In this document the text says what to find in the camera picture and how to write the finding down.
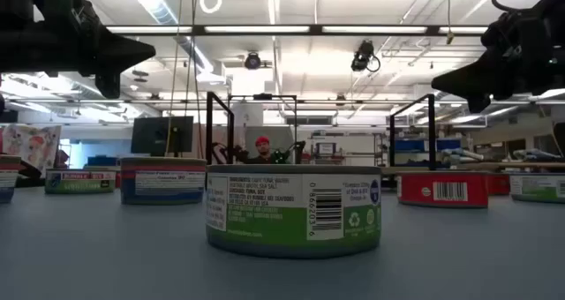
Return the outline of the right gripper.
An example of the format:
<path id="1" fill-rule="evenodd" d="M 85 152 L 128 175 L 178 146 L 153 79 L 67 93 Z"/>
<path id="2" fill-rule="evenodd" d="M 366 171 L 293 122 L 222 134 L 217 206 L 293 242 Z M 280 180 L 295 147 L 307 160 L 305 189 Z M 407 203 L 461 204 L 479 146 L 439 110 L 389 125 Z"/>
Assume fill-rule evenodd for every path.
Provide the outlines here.
<path id="1" fill-rule="evenodd" d="M 482 56 L 436 76 L 431 86 L 467 98 L 472 113 L 483 111 L 491 97 L 506 100 L 518 90 L 543 90 L 554 79 L 555 27 L 555 9 L 505 11 L 481 36 Z"/>

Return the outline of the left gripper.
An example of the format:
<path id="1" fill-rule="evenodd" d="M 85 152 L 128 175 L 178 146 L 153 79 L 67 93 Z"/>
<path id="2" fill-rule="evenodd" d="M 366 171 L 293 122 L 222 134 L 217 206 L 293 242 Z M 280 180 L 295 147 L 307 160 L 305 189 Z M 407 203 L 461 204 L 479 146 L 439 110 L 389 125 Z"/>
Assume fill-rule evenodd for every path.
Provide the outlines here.
<path id="1" fill-rule="evenodd" d="M 88 0 L 46 0 L 46 23 L 63 41 L 73 69 L 83 77 L 93 76 L 96 87 L 107 99 L 120 96 L 118 71 L 156 54 L 153 45 L 112 34 L 108 66 L 102 52 L 107 48 L 109 32 Z"/>

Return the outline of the green tuna can silver lid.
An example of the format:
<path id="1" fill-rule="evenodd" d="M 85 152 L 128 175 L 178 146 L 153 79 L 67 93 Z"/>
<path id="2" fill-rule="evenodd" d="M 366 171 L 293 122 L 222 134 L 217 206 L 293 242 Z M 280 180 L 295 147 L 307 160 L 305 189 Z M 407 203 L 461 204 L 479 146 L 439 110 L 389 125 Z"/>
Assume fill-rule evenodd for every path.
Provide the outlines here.
<path id="1" fill-rule="evenodd" d="M 45 175 L 47 194 L 103 194 L 116 189 L 117 174 L 99 169 L 48 169 Z"/>
<path id="2" fill-rule="evenodd" d="M 565 204 L 565 173 L 515 173 L 509 184 L 513 200 Z"/>
<path id="3" fill-rule="evenodd" d="M 338 165 L 210 165 L 206 233 L 225 251 L 327 259 L 380 243 L 381 170 Z"/>

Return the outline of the blue seafood can gold lid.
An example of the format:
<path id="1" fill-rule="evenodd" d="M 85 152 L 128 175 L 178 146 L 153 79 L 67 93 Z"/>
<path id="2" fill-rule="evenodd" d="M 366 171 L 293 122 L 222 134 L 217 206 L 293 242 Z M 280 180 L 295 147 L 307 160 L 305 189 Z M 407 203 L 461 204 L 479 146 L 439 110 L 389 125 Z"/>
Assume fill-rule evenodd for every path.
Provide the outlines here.
<path id="1" fill-rule="evenodd" d="M 123 205 L 200 203 L 207 162 L 175 157 L 126 157 L 120 161 Z"/>
<path id="2" fill-rule="evenodd" d="M 18 156 L 0 154 L 0 204 L 11 202 L 19 170 Z"/>

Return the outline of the black computer monitor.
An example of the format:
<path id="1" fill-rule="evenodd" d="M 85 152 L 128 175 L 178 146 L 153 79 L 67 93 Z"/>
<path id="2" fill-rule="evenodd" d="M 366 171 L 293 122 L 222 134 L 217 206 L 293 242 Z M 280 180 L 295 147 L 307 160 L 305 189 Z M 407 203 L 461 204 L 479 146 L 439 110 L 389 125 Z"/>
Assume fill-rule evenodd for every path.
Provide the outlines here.
<path id="1" fill-rule="evenodd" d="M 192 116 L 136 118 L 132 128 L 131 152 L 164 156 L 192 151 Z"/>

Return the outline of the blue storage bins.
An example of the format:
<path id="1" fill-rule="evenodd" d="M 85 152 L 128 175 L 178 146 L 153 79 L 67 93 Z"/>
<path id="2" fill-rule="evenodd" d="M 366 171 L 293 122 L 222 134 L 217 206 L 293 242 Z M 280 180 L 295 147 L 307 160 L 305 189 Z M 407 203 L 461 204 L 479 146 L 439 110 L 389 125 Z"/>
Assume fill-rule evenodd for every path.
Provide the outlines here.
<path id="1" fill-rule="evenodd" d="M 436 150 L 461 148 L 460 139 L 437 139 L 435 142 Z M 428 139 L 397 139 L 395 141 L 395 150 L 398 153 L 427 153 L 429 151 Z"/>

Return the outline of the blue crate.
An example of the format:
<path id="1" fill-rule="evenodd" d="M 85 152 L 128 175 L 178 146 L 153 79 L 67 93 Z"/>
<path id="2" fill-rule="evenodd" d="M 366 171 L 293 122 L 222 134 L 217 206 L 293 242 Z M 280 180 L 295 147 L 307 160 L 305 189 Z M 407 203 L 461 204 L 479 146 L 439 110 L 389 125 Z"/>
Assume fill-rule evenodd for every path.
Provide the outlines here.
<path id="1" fill-rule="evenodd" d="M 88 167 L 115 167 L 119 165 L 119 159 L 112 156 L 96 155 L 87 158 Z"/>

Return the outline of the floral printed board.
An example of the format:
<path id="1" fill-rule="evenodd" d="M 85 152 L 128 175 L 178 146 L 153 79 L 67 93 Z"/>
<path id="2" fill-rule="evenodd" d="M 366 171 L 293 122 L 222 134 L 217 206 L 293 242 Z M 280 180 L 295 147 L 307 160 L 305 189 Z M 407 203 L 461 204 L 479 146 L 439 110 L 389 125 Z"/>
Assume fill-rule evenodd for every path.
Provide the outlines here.
<path id="1" fill-rule="evenodd" d="M 46 169 L 54 167 L 60 134 L 60 126 L 9 124 L 0 128 L 0 152 L 19 156 L 43 175 Z"/>

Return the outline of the person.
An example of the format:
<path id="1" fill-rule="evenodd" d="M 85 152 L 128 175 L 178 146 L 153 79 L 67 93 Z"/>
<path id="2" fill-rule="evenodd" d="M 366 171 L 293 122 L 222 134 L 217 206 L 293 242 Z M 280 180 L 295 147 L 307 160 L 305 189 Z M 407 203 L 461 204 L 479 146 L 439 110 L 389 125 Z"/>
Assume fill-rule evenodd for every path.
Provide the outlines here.
<path id="1" fill-rule="evenodd" d="M 246 164 L 279 164 L 282 163 L 280 155 L 271 152 L 270 141 L 268 137 L 260 136 L 255 140 L 255 147 L 258 155 L 248 158 Z"/>

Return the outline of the blue table mat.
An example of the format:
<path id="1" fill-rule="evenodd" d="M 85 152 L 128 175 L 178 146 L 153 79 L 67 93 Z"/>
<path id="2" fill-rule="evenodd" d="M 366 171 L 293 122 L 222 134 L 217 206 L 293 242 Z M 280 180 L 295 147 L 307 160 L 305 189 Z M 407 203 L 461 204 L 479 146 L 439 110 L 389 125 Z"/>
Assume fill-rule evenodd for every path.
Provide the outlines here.
<path id="1" fill-rule="evenodd" d="M 20 189 L 0 206 L 0 300 L 565 300 L 565 206 L 382 199 L 380 246 L 316 260 L 207 243 L 203 208 Z"/>

